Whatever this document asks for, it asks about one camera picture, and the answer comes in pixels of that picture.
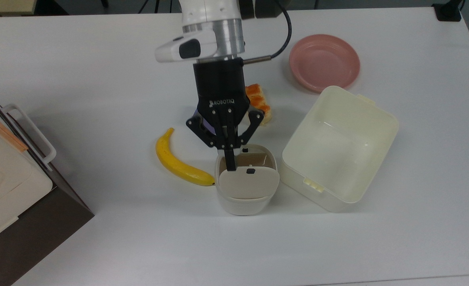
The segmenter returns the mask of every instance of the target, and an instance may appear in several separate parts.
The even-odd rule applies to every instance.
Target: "silver metal cylinder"
[[[187,25],[183,26],[183,32],[201,31],[206,27],[211,27],[216,37],[217,50],[211,57],[212,60],[233,58],[233,56],[235,58],[237,54],[245,51],[241,19],[227,19]]]

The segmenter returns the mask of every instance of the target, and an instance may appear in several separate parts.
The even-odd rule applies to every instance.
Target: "toast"
[[[250,105],[257,109],[261,109],[264,111],[264,119],[261,122],[261,125],[265,125],[271,119],[271,108],[266,103],[266,98],[263,93],[263,89],[261,85],[254,84],[245,87],[245,92],[250,100]]]

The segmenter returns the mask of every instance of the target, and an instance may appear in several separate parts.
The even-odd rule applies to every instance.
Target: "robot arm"
[[[198,113],[187,120],[187,126],[205,144],[224,152],[227,170],[233,171],[241,145],[248,143],[264,118],[264,112],[252,107],[245,93],[243,64],[270,60],[285,48],[291,34],[289,31],[284,47],[274,55],[243,60],[238,57],[245,51],[245,42],[237,0],[180,0],[180,5],[183,35],[158,47],[155,57],[161,63],[197,61]],[[238,136],[238,125],[247,111],[249,128]],[[214,133],[204,127],[204,121]]]

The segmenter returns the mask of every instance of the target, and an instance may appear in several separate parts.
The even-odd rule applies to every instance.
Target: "banana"
[[[155,144],[155,151],[160,163],[166,167],[167,170],[173,174],[201,186],[212,186],[215,184],[215,179],[210,174],[192,167],[176,158],[169,148],[169,138],[171,137],[174,128],[169,128],[167,132],[160,137]]]

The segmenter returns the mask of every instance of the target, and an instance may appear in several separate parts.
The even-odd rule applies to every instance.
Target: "food container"
[[[373,101],[327,87],[284,148],[280,179],[341,212],[363,197],[397,131],[397,119]]]
[[[217,157],[218,200],[231,214],[257,214],[269,203],[280,182],[275,157],[265,147],[245,145],[236,160],[236,171],[228,172],[225,157]]]

